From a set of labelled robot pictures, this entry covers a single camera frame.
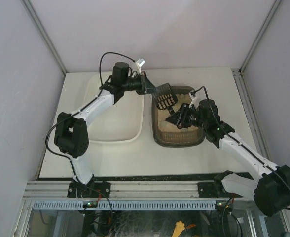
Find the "black slotted litter scoop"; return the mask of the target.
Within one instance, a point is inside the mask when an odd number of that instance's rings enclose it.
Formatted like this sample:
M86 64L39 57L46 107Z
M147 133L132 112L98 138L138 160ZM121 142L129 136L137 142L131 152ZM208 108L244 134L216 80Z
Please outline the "black slotted litter scoop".
M173 106L178 102L178 98L169 83L156 87L152 96L157 109L167 110L171 115L174 113Z

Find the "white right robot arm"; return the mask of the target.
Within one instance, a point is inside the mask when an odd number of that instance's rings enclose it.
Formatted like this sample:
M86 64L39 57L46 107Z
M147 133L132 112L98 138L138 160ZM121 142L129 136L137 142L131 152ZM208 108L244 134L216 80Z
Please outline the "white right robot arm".
M201 100L198 109L183 103L165 120L178 129L202 129L209 142L229 153L251 175L247 179L232 171L221 173L218 182L226 192L253 201L268 217L290 210L290 168L278 166L248 146L233 127L220 120L214 100Z

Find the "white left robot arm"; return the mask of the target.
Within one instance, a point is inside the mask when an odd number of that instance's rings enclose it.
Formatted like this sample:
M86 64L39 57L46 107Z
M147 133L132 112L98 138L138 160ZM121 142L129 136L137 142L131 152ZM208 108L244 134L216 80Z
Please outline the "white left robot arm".
M70 114L61 112L57 117L54 144L71 163L74 179L88 184L93 178L89 167L89 158L85 154L89 147L88 126L107 108L116 104L126 91L135 91L138 95L155 94L156 87L141 70L143 58L134 62L137 68L135 76L129 75L129 64L117 62L108 80L100 87L92 101Z

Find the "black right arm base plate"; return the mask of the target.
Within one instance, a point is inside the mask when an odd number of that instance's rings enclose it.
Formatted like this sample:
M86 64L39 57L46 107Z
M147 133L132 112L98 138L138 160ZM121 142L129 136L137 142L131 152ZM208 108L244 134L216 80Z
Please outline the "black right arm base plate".
M230 198L232 193L227 192L222 185L215 182L199 182L197 184L200 198Z

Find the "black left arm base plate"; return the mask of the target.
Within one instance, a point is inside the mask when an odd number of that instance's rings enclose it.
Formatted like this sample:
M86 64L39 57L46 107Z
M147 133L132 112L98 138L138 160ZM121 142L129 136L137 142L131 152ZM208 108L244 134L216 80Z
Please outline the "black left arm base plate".
M109 198L111 183L92 181L87 185L71 181L68 187L68 198Z

